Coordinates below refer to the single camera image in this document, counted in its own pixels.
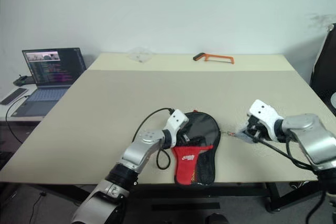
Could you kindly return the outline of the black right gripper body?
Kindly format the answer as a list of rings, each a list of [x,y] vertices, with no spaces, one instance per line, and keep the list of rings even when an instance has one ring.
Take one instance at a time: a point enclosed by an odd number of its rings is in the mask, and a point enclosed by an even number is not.
[[[253,141],[270,141],[267,128],[260,122],[258,118],[251,115],[248,119],[245,133],[252,138]]]

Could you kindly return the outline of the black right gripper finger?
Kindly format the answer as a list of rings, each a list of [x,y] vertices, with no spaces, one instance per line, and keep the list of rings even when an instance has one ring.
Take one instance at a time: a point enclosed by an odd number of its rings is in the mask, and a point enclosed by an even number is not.
[[[245,135],[245,134],[241,134],[241,135],[236,134],[236,137],[239,138],[240,140],[243,140],[246,143],[249,143],[249,144],[258,143],[258,140],[255,140],[253,137],[250,137],[250,136]]]
[[[241,127],[236,130],[235,136],[255,136],[256,134],[256,129],[253,127]]]

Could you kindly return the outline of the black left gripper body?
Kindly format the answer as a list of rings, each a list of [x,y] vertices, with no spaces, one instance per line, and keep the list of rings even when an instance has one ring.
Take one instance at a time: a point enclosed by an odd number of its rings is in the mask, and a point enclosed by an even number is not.
[[[177,133],[176,135],[176,146],[183,146],[182,145],[182,138],[185,137],[187,138],[187,133],[189,132],[190,129],[190,123],[186,123]]]

